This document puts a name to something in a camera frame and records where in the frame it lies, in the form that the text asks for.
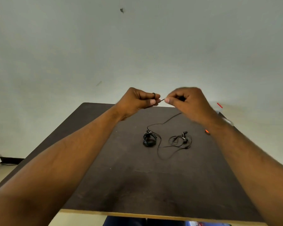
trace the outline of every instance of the table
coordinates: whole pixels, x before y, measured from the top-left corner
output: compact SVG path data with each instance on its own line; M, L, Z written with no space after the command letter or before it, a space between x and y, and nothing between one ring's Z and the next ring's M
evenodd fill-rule
M0 186L40 152L111 106L81 104ZM143 145L148 125L162 123L177 113L176 108L151 107L120 122L62 211L206 222L263 222L215 141L201 125L181 114L164 125L151 127L162 136L162 146L168 145L169 137L184 131L192 136L191 147L168 160L158 157L157 147ZM160 148L159 154L167 158L175 150Z

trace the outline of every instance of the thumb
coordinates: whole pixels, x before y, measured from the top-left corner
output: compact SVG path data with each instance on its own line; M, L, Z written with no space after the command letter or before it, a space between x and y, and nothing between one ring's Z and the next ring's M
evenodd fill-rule
M184 105L184 102L181 100L178 100L177 98L174 97L169 97L169 98L165 98L164 100L166 103L176 107L177 109L181 109L181 107Z
M148 108L155 104L156 104L155 99L140 100L140 108Z

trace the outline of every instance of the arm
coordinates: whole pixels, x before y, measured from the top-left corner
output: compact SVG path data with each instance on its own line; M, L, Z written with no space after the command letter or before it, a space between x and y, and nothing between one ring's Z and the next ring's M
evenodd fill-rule
M268 225L283 225L283 165L220 118L198 88L178 88L165 102L210 131L241 186Z
M111 109L36 156L0 188L0 225L48 225L79 185L116 124L157 105L130 88Z

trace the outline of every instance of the person's left arm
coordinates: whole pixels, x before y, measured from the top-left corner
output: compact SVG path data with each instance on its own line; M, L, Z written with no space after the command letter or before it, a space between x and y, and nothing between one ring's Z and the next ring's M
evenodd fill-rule
M0 225L48 225L75 191L116 124L157 105L130 88L112 108L36 156L0 188Z

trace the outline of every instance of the gray wall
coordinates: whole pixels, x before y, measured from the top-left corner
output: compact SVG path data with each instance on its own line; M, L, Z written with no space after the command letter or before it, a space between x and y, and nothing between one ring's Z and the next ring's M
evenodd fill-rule
M130 86L198 86L283 162L283 0L0 0L1 155Z

